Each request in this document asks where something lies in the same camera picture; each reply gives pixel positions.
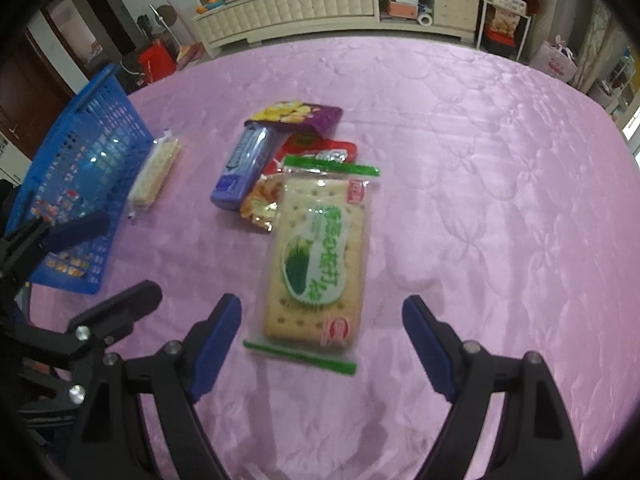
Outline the green soda cracker pack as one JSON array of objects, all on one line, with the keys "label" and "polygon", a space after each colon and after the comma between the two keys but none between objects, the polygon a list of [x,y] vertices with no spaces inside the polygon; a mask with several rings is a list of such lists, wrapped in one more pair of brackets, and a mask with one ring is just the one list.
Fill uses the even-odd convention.
[{"label": "green soda cracker pack", "polygon": [[270,234],[250,351],[352,376],[381,171],[290,155]]}]

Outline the purple Doublemint gum pack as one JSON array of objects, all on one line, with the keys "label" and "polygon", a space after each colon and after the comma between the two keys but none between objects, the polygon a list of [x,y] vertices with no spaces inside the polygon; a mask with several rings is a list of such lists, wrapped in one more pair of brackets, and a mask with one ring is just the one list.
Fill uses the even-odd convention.
[{"label": "purple Doublemint gum pack", "polygon": [[223,210],[240,210],[267,165],[278,136],[271,127],[259,124],[245,127],[210,196],[214,205]]}]

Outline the blue plastic basket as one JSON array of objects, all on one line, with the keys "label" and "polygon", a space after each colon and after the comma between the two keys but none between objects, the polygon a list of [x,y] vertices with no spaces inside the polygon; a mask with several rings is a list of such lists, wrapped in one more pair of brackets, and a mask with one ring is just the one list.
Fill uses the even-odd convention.
[{"label": "blue plastic basket", "polygon": [[29,281],[94,295],[101,287],[116,230],[154,138],[116,78],[101,70],[64,108],[27,171],[8,232],[41,217],[52,224],[96,211],[110,219],[105,235],[47,255]]}]

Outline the dark wooden door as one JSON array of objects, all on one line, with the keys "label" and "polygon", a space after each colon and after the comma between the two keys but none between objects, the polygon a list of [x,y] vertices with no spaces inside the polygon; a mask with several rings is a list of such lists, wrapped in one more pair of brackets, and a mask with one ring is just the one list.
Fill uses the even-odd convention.
[{"label": "dark wooden door", "polygon": [[30,32],[21,32],[1,59],[1,132],[33,159],[73,96]]}]

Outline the white rice cracker pack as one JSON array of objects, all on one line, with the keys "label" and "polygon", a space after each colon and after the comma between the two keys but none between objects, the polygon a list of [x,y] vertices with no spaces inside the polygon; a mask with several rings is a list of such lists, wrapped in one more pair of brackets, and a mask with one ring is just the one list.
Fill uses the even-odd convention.
[{"label": "white rice cracker pack", "polygon": [[156,202],[180,150],[181,143],[170,129],[166,129],[159,139],[153,141],[152,150],[127,197],[129,219],[148,210]]}]

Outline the red bag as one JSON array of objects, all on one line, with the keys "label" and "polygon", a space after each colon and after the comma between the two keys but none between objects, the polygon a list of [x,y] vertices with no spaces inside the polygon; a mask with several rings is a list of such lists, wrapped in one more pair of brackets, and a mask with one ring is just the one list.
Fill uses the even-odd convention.
[{"label": "red bag", "polygon": [[138,63],[142,67],[146,84],[162,80],[176,71],[175,61],[160,40],[154,41],[138,55]]}]

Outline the pink quilted table cover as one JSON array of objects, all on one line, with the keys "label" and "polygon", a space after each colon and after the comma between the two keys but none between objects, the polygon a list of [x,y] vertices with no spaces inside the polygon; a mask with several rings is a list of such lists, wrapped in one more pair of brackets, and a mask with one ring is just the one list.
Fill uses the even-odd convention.
[{"label": "pink quilted table cover", "polygon": [[117,346],[155,352],[243,305],[269,238],[210,193],[251,114],[278,101],[341,107],[336,136],[378,167],[352,377],[234,344],[198,404],[235,479],[411,479],[444,421],[402,328],[420,295],[464,339],[540,352],[592,467],[639,400],[639,171],[595,102],[536,70],[452,44],[333,37],[245,50],[137,91],[182,149],[150,210],[125,220],[100,290],[160,284],[160,307]]}]

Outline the purple yellow snack packet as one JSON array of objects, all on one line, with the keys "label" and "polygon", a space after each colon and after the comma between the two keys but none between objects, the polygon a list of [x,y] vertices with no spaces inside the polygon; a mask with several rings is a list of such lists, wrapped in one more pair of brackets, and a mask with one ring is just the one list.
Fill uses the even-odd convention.
[{"label": "purple yellow snack packet", "polygon": [[244,125],[261,125],[284,133],[313,133],[330,136],[343,117],[338,106],[280,101],[247,118]]}]

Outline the pink gift bag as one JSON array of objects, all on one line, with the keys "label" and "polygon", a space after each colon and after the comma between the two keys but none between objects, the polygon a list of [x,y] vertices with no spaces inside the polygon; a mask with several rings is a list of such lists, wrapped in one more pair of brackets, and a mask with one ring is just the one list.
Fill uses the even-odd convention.
[{"label": "pink gift bag", "polygon": [[566,84],[578,70],[574,52],[560,36],[545,41],[529,61],[529,66]]}]

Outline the cream TV cabinet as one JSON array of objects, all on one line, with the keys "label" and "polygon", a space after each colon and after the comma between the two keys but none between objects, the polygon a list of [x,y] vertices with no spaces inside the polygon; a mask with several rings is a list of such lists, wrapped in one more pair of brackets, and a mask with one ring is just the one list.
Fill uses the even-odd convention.
[{"label": "cream TV cabinet", "polygon": [[211,56],[228,44],[316,32],[417,32],[472,44],[480,0],[219,0],[193,28]]}]

